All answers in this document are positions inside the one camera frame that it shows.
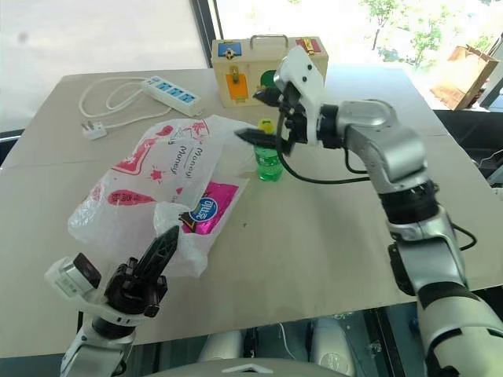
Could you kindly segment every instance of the power strip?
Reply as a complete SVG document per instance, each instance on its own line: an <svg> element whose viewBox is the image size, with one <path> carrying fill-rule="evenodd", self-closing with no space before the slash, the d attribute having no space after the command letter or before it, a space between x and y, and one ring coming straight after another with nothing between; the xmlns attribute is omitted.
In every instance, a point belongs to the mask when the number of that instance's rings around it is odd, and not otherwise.
<svg viewBox="0 0 503 377"><path fill-rule="evenodd" d="M141 88L150 97L187 116L198 115L203 110L201 97L159 76L142 81Z"/></svg>

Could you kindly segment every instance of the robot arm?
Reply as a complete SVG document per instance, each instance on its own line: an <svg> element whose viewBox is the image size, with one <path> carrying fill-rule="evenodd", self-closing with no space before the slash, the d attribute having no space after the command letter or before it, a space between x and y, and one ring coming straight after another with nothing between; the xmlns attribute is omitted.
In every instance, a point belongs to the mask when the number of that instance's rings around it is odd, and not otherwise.
<svg viewBox="0 0 503 377"><path fill-rule="evenodd" d="M126 371L135 328L153 318L167 292L161 275L178 246L179 227L157 237L143 257L119 265L105 289L101 274L83 255L63 258L46 280L65 299L94 318L79 329L61 362L61 377L110 377Z"/></svg>
<svg viewBox="0 0 503 377"><path fill-rule="evenodd" d="M418 297L429 376L503 375L503 323L468 289L453 225L436 202L418 135L401 126L394 109L382 101L323 104L323 78L301 47L283 60L274 82L277 89L256 97L279 107L276 142L256 130L237 135L255 145L275 145L278 154L290 153L296 142L357 154L395 241L388 248L395 280L402 291ZM281 137L285 119L287 141Z"/></svg>

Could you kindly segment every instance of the paper bag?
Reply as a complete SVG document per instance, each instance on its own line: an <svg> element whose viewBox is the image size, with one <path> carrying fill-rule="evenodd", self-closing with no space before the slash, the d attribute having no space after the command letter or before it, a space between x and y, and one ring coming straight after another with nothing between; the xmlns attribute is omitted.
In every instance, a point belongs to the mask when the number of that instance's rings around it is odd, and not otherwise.
<svg viewBox="0 0 503 377"><path fill-rule="evenodd" d="M431 91L451 110L466 108L499 60L470 46L458 46L441 67L441 79Z"/></svg>

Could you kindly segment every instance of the bottle cap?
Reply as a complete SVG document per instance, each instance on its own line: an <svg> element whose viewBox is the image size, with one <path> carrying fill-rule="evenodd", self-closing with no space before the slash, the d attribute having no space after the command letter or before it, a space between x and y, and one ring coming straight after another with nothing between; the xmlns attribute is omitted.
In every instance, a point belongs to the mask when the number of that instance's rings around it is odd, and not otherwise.
<svg viewBox="0 0 503 377"><path fill-rule="evenodd" d="M260 119L259 130L264 131L266 134L275 134L276 126L274 125L274 122L270 119Z"/></svg>

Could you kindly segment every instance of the plastic bottle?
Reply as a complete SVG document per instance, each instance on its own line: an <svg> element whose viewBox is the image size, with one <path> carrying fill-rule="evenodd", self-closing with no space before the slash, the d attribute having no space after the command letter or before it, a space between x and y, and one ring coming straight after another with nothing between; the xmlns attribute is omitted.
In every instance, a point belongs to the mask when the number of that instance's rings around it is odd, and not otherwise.
<svg viewBox="0 0 503 377"><path fill-rule="evenodd" d="M260 119L259 129L266 134L274 134L276 127L270 119ZM259 168L257 170L259 178L263 181L276 182L283 173L283 166L277 157L275 149L255 147L255 159Z"/></svg>

